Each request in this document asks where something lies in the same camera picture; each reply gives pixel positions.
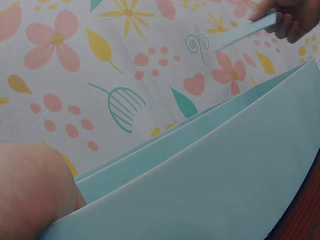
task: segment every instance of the pink flower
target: pink flower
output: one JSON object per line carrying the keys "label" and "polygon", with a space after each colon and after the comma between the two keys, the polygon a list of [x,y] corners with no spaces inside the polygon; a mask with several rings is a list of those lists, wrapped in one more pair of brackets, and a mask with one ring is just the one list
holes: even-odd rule
{"label": "pink flower", "polygon": [[216,59],[222,69],[213,69],[211,72],[212,77],[221,84],[231,82],[232,96],[239,94],[237,80],[243,81],[247,75],[244,63],[241,60],[237,60],[233,66],[230,58],[222,52],[216,54]]}
{"label": "pink flower", "polygon": [[233,11],[233,15],[236,18],[243,18],[247,13],[247,7],[249,7],[249,9],[253,12],[257,7],[257,4],[251,0],[228,0],[228,3],[237,5],[235,10]]}
{"label": "pink flower", "polygon": [[22,20],[20,1],[12,3],[0,11],[0,42],[12,37],[19,29]]}
{"label": "pink flower", "polygon": [[70,72],[77,72],[80,59],[73,48],[65,44],[78,30],[77,17],[68,10],[59,12],[54,21],[54,29],[42,23],[29,25],[26,37],[38,47],[24,57],[24,65],[28,69],[39,69],[46,65],[56,50],[61,65]]}

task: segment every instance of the pink heart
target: pink heart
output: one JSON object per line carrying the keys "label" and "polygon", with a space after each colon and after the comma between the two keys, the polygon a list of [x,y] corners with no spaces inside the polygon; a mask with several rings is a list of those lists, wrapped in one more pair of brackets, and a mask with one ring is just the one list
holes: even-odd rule
{"label": "pink heart", "polygon": [[205,78],[201,73],[197,73],[193,78],[186,78],[183,86],[188,93],[200,96],[205,90]]}

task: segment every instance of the floral tablecloth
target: floral tablecloth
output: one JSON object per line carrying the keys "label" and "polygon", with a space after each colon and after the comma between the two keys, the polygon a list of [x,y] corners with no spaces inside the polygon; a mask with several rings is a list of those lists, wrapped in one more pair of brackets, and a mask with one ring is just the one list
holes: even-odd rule
{"label": "floral tablecloth", "polygon": [[294,45],[263,30],[214,52],[256,4],[0,1],[0,141],[48,144],[76,176],[319,58],[319,27]]}

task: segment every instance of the hand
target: hand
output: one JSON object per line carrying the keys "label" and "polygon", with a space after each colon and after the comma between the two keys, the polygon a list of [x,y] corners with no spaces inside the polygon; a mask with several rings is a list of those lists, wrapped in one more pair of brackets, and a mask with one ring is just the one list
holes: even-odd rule
{"label": "hand", "polygon": [[0,239],[34,240],[49,224],[85,205],[53,148],[0,144]]}
{"label": "hand", "polygon": [[292,44],[311,31],[320,20],[320,0],[261,0],[249,20],[256,21],[271,9],[277,11],[276,24],[267,32],[275,32],[279,39],[287,38]]}

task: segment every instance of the wooden table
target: wooden table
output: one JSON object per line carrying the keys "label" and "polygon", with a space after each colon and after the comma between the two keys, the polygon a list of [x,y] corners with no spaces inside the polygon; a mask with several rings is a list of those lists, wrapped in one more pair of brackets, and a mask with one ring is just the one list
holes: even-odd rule
{"label": "wooden table", "polygon": [[320,154],[266,240],[320,240]]}

